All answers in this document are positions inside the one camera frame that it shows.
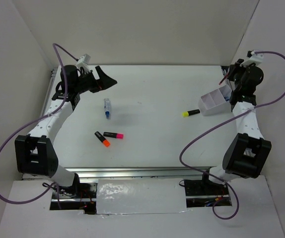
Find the blue pen with grip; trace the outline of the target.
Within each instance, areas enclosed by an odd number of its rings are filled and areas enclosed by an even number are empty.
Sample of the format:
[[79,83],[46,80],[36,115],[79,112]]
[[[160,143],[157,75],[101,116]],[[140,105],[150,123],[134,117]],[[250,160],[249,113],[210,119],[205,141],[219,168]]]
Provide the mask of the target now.
[[229,101],[230,100],[230,95],[224,95],[223,97],[224,97],[225,101]]

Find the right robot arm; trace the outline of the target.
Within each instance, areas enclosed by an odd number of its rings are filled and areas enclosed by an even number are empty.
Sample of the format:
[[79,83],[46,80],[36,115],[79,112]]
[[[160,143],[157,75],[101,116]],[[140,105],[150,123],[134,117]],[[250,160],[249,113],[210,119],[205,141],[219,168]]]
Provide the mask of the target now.
[[229,83],[200,97],[198,106],[203,116],[232,112],[237,133],[227,149],[222,164],[209,170],[208,178],[200,183],[201,191],[212,194],[217,184],[237,178],[257,178],[272,148],[260,132],[256,111],[256,87],[264,73],[258,67],[260,59],[239,59],[230,65]]

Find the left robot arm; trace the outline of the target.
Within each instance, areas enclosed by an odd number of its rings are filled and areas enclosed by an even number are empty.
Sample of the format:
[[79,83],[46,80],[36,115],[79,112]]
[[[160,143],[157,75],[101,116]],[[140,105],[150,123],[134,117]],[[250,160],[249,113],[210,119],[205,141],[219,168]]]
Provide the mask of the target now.
[[101,67],[96,66],[95,69],[98,79],[83,66],[65,65],[46,118],[40,120],[27,135],[17,136],[14,142],[20,173],[49,178],[71,198],[81,194],[79,176],[60,166],[53,143],[66,119],[76,109],[82,93],[97,93],[117,84]]

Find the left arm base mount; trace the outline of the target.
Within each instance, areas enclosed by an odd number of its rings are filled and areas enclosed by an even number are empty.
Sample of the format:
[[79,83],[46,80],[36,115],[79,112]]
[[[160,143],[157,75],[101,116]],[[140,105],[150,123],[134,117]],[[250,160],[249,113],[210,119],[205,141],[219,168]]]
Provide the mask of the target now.
[[50,210],[51,211],[80,211],[87,215],[97,214],[96,193],[97,183],[81,183],[76,192],[60,188],[60,192],[54,187]]

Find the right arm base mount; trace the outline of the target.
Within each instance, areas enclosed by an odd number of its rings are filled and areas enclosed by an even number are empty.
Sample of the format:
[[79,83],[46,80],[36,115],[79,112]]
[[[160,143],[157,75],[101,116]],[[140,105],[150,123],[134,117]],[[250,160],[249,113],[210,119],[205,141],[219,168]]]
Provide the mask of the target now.
[[179,182],[184,188],[187,208],[230,206],[231,200],[226,185],[211,181],[184,179]]

